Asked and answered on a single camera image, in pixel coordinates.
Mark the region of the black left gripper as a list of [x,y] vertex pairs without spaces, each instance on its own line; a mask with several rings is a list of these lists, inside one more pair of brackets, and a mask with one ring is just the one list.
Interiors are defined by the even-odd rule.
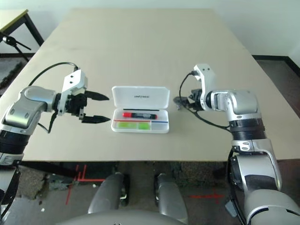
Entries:
[[85,94],[68,95],[66,101],[66,112],[70,113],[73,116],[79,116],[79,120],[82,123],[87,124],[98,124],[108,122],[111,119],[105,116],[86,116],[84,113],[84,107],[87,106],[87,98],[91,98],[92,100],[97,101],[107,101],[109,98],[103,94],[93,92],[93,91],[85,91]]

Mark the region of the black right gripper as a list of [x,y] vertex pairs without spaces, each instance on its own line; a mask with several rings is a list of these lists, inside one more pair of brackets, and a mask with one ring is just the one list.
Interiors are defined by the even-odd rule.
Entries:
[[180,97],[180,102],[177,104],[177,109],[181,108],[186,108],[189,110],[194,110],[194,111],[202,111],[203,108],[201,106],[201,94],[202,94],[202,89],[194,89],[191,90],[190,94],[190,99],[193,101],[193,103],[190,103],[188,97]]

